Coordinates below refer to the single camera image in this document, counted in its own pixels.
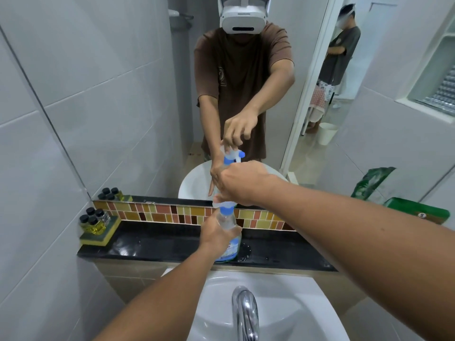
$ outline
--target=spray bottle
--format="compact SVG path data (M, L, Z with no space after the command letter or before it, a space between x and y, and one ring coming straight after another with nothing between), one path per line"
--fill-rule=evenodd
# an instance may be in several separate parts
M241 150L233 150L230 148L229 153L224 151L224 146L221 146L221 151L224 153L224 165L227 167L228 165L232 164L234 161L240 163L241 158L245 157L245 153ZM219 190L217 187L213 189L213 196L219 194ZM234 215L234 207L236 203L233 201L225 201L221 203L213 202L213 207L219 208L220 213L217 216L218 223L223 229L232 229L237 225L235 215ZM224 254L221 255L215 262L228 262L236 258L238 251L240 249L240 241L242 240L242 234L238 237L234 238L230 241L227 250Z

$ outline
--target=chrome faucet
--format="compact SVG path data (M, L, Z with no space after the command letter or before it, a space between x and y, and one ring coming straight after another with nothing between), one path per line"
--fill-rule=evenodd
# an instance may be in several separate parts
M232 293L232 316L237 341L259 340L258 306L253 293L245 286L238 286Z

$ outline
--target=white bucket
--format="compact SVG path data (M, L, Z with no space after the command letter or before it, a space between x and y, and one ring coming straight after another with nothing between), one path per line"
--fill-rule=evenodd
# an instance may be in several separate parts
M331 123L321 123L319 125L316 140L322 146L326 146L338 131L338 126Z

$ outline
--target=window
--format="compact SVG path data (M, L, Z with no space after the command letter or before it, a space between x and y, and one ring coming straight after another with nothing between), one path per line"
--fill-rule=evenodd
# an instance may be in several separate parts
M455 116L455 19L444 33L408 99Z

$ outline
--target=left hand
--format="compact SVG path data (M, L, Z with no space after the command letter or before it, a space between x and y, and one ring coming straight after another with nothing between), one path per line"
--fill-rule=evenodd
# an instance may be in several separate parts
M251 131L258 124L258 115L259 110L247 105L239 114L225 122L223 143L226 149L238 149L243 144L242 135L245 140L250 139Z
M232 229L223 229L217 220L219 210L205 220L201 225L201 238L199 249L207 251L213 259L219 258L229 246L229 242L240 235L242 228L236 226Z

